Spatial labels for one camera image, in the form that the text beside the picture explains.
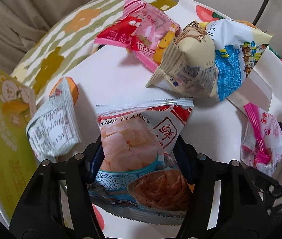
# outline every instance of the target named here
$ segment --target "metal bolt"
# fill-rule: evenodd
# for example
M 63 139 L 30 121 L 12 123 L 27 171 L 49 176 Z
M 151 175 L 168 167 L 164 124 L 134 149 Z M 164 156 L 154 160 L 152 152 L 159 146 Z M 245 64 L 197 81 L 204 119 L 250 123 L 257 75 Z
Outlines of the metal bolt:
M 83 153 L 78 153 L 78 154 L 75 155 L 75 158 L 76 158 L 77 160 L 81 160 L 83 157 L 84 157 L 84 154 L 83 154 Z
M 239 161 L 233 160 L 231 163 L 235 167 L 239 166 Z
M 275 188 L 274 188 L 274 186 L 273 186 L 273 185 L 271 185 L 271 186 L 269 186 L 269 187 L 268 187 L 268 191 L 269 191 L 269 192 L 273 192 L 273 191 L 274 191 L 274 189 L 275 189 Z
M 198 154 L 197 159 L 204 161 L 206 159 L 206 156 L 204 154 Z
M 43 160 L 43 161 L 41 162 L 41 164 L 42 164 L 43 166 L 47 166 L 48 164 L 50 164 L 50 161 L 49 161 L 48 159 L 45 159 L 45 160 Z

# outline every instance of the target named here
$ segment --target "orange flower pattern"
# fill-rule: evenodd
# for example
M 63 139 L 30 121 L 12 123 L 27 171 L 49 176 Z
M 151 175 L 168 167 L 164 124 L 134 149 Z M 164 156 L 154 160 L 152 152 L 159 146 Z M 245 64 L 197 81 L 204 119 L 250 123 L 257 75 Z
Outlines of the orange flower pattern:
M 91 20 L 97 17 L 101 13 L 101 9 L 84 9 L 78 12 L 78 14 L 65 26 L 65 32 L 77 32 L 82 27 L 88 25 Z

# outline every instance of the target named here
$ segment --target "barcode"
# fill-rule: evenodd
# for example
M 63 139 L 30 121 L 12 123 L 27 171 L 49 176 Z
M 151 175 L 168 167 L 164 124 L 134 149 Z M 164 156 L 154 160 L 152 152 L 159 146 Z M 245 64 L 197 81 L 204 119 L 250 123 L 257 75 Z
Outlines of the barcode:
M 263 173 L 265 173 L 265 174 L 271 174 L 271 173 L 275 172 L 275 170 L 276 170 L 278 164 L 279 164 L 279 163 L 277 162 L 274 166 L 272 166 L 272 167 L 270 167 L 270 168 L 268 168 L 268 169 L 265 169 Z

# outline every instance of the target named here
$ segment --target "pink snack package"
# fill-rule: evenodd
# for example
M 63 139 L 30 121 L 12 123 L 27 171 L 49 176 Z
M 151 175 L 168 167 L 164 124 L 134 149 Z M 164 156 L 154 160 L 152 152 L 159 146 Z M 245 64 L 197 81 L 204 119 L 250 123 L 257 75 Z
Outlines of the pink snack package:
M 123 16 L 97 35 L 94 43 L 130 49 L 154 72 L 158 64 L 153 55 L 169 31 L 178 35 L 180 26 L 165 13 L 143 0 L 125 0 Z
M 282 130 L 275 117 L 256 105 L 244 106 L 249 122 L 240 152 L 248 166 L 272 176 L 282 160 Z

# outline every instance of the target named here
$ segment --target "small white snack packet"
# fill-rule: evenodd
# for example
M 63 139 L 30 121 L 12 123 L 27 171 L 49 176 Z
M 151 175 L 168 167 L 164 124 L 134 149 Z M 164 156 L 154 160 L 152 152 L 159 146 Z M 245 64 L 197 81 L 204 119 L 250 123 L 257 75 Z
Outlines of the small white snack packet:
M 252 103 L 244 106 L 249 122 L 240 159 L 272 176 L 282 160 L 282 130 L 276 118 Z
M 66 79 L 35 113 L 26 127 L 29 143 L 37 159 L 55 162 L 81 142 L 73 99 Z

